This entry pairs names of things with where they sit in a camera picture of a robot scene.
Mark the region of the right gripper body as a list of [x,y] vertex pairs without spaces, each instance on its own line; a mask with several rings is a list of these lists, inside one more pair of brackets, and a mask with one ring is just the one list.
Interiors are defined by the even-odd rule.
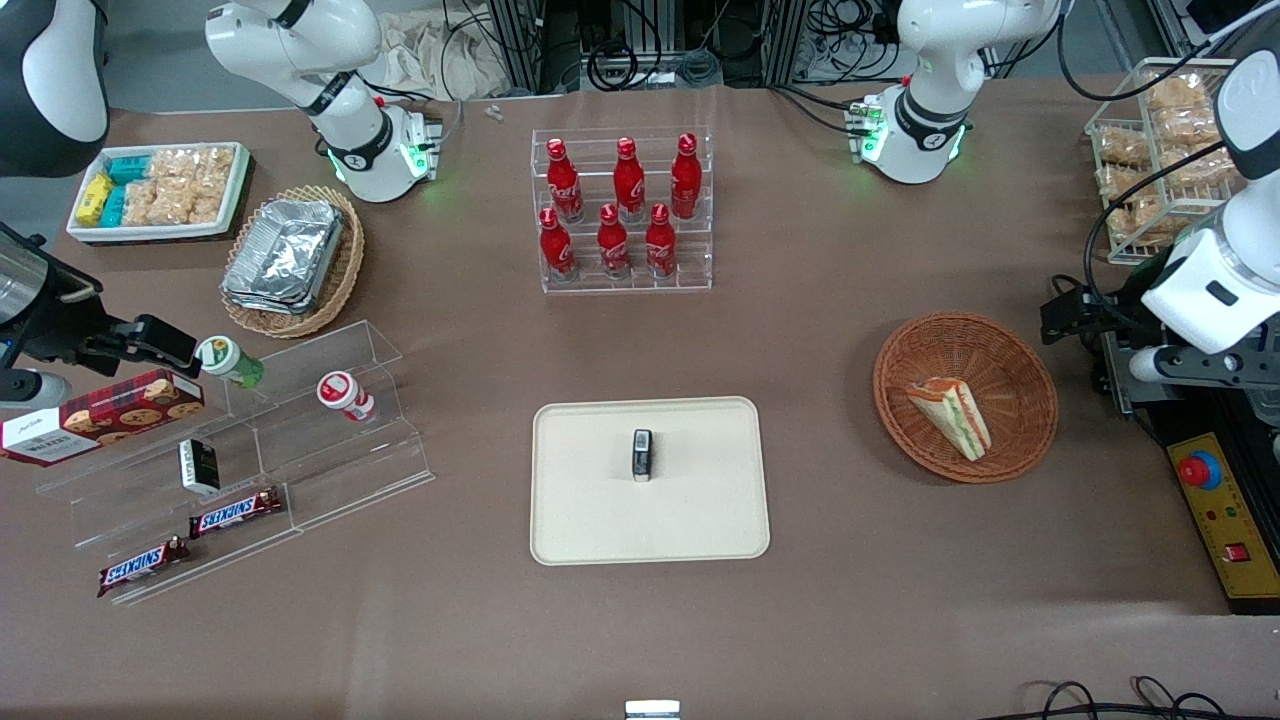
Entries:
[[3,342],[42,363],[63,360],[105,327],[102,283],[51,256],[41,234],[3,229]]

